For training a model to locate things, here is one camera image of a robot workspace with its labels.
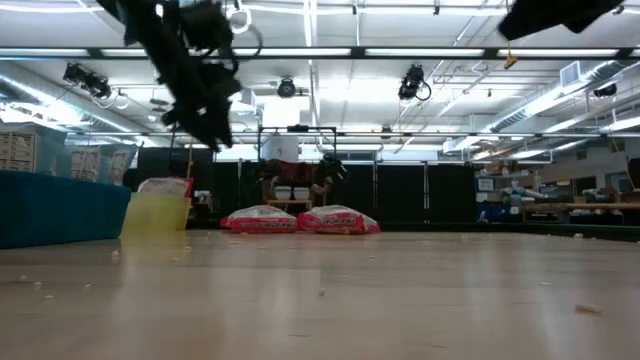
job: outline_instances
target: white ceiling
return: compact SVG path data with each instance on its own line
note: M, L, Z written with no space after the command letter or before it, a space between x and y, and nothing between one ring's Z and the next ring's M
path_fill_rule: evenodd
M482 0L441 0L442 6L480 6ZM284 6L302 9L303 0L244 1L248 5ZM351 6L351 0L318 0L320 9L336 5ZM373 5L433 5L433 1L359 0L359 6ZM628 7L640 6L640 0L626 1ZM0 0L0 5L37 8L71 8L97 6L92 0ZM504 7L502 0L490 0L487 8ZM252 11L253 24L263 33L265 46L305 46L304 18L297 14ZM363 46L451 46L456 37L472 20L461 15L360 15L360 44ZM477 17L460 39L458 46L505 46L506 41L496 32L501 16ZM564 27L556 27L515 41L514 46L541 47L635 47L640 44L640 16L607 14L582 34L573 34ZM320 15L317 22L315 46L356 45L356 17L349 14ZM36 14L0 10L0 47L121 47L123 27L104 12L77 14ZM248 33L234 41L235 46L255 46ZM66 62L19 61L26 68L56 84L64 85L62 74ZM314 62L319 73L320 118L322 125L335 125L345 129L379 130L382 124L395 124L402 111L397 98L400 78L413 61L397 60L321 60ZM420 62L426 72L437 61ZM147 119L151 105L151 89L127 88L131 85L154 84L154 69L147 61L82 61L91 70L107 76L112 86L122 86L131 98L124 110L110 110L149 128L157 123ZM470 114L496 114L517 104L546 84L558 79L558 70L564 61L520 61L509 71L502 69L500 61L489 61L481 67L495 68L480 82L470 95L457 103L444 116L436 115L448 101L460 96L478 74L470 62L445 61L434 82L434 96L421 108L406 112L400 123L407 131L427 129L444 131L464 130ZM309 66L306 60L259 60L241 64L238 78L260 94L270 89L270 83L283 76L293 77L296 85L309 87ZM487 97L491 89L492 97ZM81 90L78 95L85 96ZM171 100L164 90L157 90L156 98ZM572 113L584 111L576 100L545 115L558 120Z

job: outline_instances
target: black backdrop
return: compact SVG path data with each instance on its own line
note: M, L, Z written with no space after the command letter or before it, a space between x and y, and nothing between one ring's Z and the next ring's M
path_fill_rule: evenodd
M150 177L184 177L188 159L188 149L173 149L169 166L168 149L142 148L138 168L125 175L125 185L136 190L140 182ZM257 187L246 183L253 177L239 178L238 162L212 160L209 150L194 149L194 190L211 191L219 203L221 216L258 203ZM244 162L240 170L247 174L256 166L255 162ZM349 181L342 194L344 205L378 222L475 221L475 177L469 166L428 166L426 174L422 164L345 165L345 168Z

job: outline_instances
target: yellow bucket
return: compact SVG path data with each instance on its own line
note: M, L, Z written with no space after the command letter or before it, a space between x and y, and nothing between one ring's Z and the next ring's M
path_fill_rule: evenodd
M171 233L187 226L191 199L153 193L131 194L122 235Z

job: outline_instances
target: ceiling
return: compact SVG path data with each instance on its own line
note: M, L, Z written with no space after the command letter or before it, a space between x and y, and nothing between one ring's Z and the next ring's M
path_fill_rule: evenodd
M431 11L434 1L358 0L358 9L378 9L378 13L360 11L351 13L320 14L313 18L311 44L305 36L303 5L309 0L243 1L243 6L266 7L274 11L254 8L253 25L263 34L266 47L304 46L458 46L506 47L507 42L496 31L502 16L454 15L456 9L504 9L503 0L441 0L442 13L438 16L420 14L413 8L404 14L391 11L405 5L420 5ZM351 0L317 0L320 12L349 10ZM582 34L573 34L564 27L555 27L514 41L513 47L636 47L640 44L640 0L625 2L629 12L614 16L606 14ZM92 8L93 0L0 0L0 48L2 47L122 47L122 25L102 11L90 13L40 13ZM234 46L256 46L249 33L236 35ZM61 87L66 60L12 61L21 69ZM152 131L164 131L158 121L151 121L152 97L171 102L171 95L161 87L154 87L155 71L146 60L82 60L86 68L106 76L114 88L120 88L129 97L125 109L111 106L107 111L126 118ZM433 89L432 98L425 103L413 104L408 109L399 102L397 93L400 79L411 64L419 63L428 74ZM519 61L504 70L504 61L444 61L437 60L314 60L318 74L319 117L317 125L337 126L351 131L379 131L391 125L395 131L451 132L480 131L473 124L474 116L491 118L506 109L517 106L528 96L559 79L559 70L570 61ZM274 84L282 77L292 77L300 88L310 88L310 66L307 60L256 60L242 63L237 74L244 86L254 89L257 102L262 105L277 101ZM562 122L607 103L631 96L637 90L635 71L617 79L616 98L591 99L584 94L551 107L537 115L552 123ZM80 89L69 90L89 99ZM109 105L107 100L102 105ZM232 121L240 128L255 128L255 116L233 115ZM518 131L540 132L535 119L526 129ZM311 124L308 109L302 111L301 122ZM586 121L581 126L592 126ZM404 143L406 138L393 141ZM417 138L412 144L442 144L443 138ZM504 145L490 144L492 147Z

